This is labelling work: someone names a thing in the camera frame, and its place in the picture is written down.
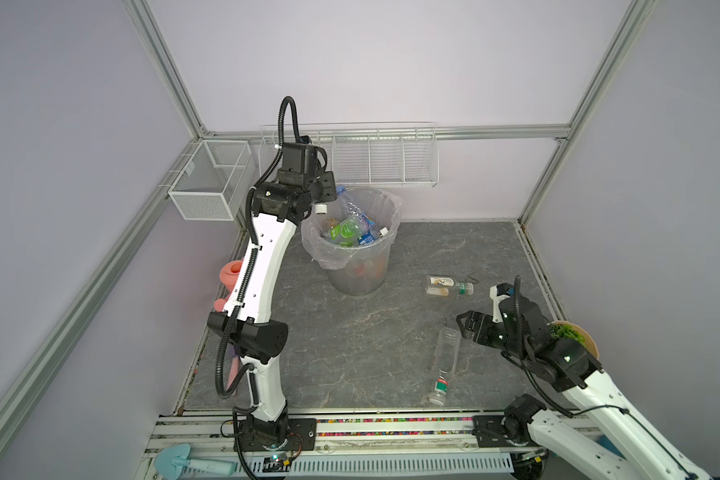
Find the bird label tea bottle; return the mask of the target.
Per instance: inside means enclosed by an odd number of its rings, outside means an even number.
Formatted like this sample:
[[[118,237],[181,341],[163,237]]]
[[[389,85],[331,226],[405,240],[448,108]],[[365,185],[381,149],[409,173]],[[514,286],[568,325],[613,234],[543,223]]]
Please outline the bird label tea bottle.
[[[424,291],[436,297],[471,296],[474,294],[474,284],[447,276],[428,275],[425,277]]]

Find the lime green label bottle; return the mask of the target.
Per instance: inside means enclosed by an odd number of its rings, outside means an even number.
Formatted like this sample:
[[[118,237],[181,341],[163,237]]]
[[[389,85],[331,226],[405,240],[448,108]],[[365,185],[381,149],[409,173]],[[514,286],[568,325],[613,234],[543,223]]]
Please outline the lime green label bottle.
[[[331,227],[326,239],[334,245],[352,248],[359,245],[367,231],[368,223],[363,217],[350,216]]]

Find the blue cartoon label water bottle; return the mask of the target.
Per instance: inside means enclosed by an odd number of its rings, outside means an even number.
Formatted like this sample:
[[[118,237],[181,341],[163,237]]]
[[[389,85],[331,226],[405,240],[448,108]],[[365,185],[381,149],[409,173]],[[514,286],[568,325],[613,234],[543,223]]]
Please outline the blue cartoon label water bottle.
[[[337,200],[347,218],[353,218],[360,227],[361,234],[366,234],[374,222],[366,215],[354,197],[344,186],[337,187]]]

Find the orange NFC juice bottle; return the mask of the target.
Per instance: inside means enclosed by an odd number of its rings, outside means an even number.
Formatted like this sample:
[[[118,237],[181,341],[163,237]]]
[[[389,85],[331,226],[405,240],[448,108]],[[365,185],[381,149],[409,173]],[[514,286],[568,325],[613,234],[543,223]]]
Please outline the orange NFC juice bottle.
[[[388,257],[378,255],[373,258],[360,260],[353,269],[353,273],[363,284],[375,285],[384,281],[387,274]]]

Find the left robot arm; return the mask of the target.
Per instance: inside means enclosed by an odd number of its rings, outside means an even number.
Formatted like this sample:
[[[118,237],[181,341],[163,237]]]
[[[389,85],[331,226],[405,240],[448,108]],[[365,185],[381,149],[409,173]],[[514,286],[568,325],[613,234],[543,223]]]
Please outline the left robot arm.
[[[272,297],[297,227],[337,198],[327,160],[325,149],[301,134],[296,102],[285,97],[278,111],[275,157],[244,202],[248,244],[241,275],[224,307],[227,316],[220,323],[214,368],[216,393],[227,399],[239,383],[225,371],[227,349],[239,350],[238,374],[248,378],[250,387],[251,404],[244,412],[259,424],[277,424],[287,416],[279,356],[288,326],[272,319]]]

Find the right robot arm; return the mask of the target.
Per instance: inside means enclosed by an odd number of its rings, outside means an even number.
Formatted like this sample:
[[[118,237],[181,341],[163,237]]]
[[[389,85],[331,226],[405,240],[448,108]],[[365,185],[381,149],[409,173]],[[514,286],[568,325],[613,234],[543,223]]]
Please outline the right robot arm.
[[[463,338],[494,348],[535,390],[517,397],[499,419],[473,420],[477,439],[531,443],[590,479],[707,479],[627,399],[599,359],[575,339],[557,337],[521,282],[491,287],[492,312],[457,316]]]

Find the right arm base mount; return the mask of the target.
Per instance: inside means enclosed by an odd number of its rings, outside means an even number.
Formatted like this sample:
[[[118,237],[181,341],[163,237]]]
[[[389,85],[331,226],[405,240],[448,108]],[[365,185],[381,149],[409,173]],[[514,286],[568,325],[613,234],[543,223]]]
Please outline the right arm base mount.
[[[472,435],[480,448],[508,446],[517,434],[517,423],[504,415],[475,415]]]

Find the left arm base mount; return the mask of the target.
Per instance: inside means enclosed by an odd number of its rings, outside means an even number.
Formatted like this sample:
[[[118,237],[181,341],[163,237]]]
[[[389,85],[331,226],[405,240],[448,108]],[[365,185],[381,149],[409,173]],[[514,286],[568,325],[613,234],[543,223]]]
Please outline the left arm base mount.
[[[287,418],[274,422],[238,420],[233,435],[243,452],[312,451],[317,440],[315,418]]]

